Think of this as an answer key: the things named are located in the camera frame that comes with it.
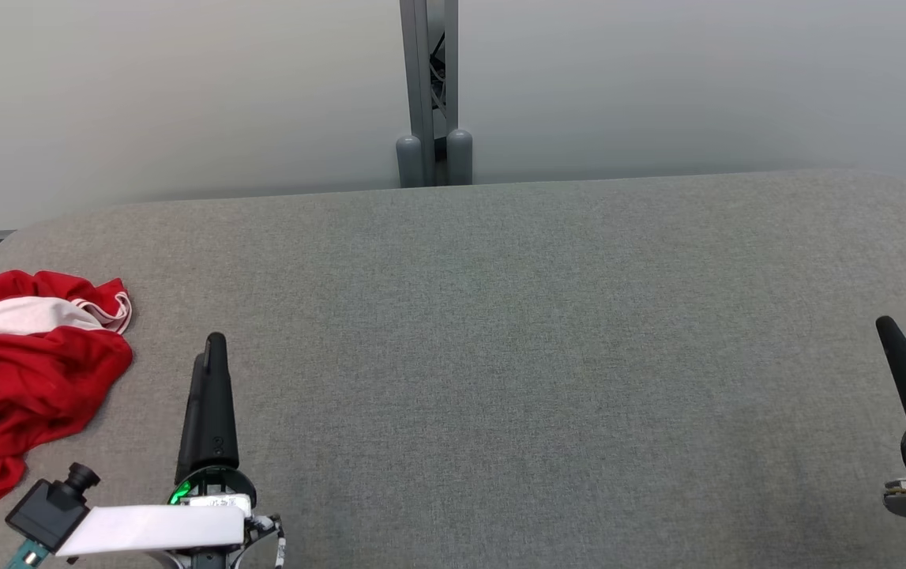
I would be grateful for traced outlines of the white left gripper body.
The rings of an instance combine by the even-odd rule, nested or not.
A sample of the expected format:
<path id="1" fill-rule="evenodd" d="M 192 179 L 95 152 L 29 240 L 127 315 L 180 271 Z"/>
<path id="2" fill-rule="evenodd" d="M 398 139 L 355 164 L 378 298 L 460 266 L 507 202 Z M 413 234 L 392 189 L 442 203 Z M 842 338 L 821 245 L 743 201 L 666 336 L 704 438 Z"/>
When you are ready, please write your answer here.
<path id="1" fill-rule="evenodd" d="M 264 539 L 276 542 L 273 568 L 283 568 L 280 516 L 255 511 L 254 483 L 239 469 L 190 473 L 161 505 L 97 507 L 67 537 L 58 557 L 142 553 L 164 568 L 241 568 Z"/>

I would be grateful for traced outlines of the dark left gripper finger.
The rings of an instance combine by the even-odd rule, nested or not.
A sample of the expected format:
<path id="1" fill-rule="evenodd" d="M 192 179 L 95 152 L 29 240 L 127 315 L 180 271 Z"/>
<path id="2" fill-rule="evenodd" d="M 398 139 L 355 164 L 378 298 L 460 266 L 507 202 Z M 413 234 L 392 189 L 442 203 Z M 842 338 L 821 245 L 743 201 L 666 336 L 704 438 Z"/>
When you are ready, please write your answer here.
<path id="1" fill-rule="evenodd" d="M 190 388 L 186 396 L 186 409 L 182 434 L 179 437 L 179 452 L 175 475 L 189 475 L 202 468 L 204 461 L 200 439 L 202 435 L 202 396 L 205 381 L 205 354 L 197 354 L 194 361 Z"/>
<path id="2" fill-rule="evenodd" d="M 239 467 L 239 439 L 235 423 L 235 400 L 227 359 L 227 339 L 222 333 L 207 336 L 205 381 L 202 396 L 202 468 Z"/>

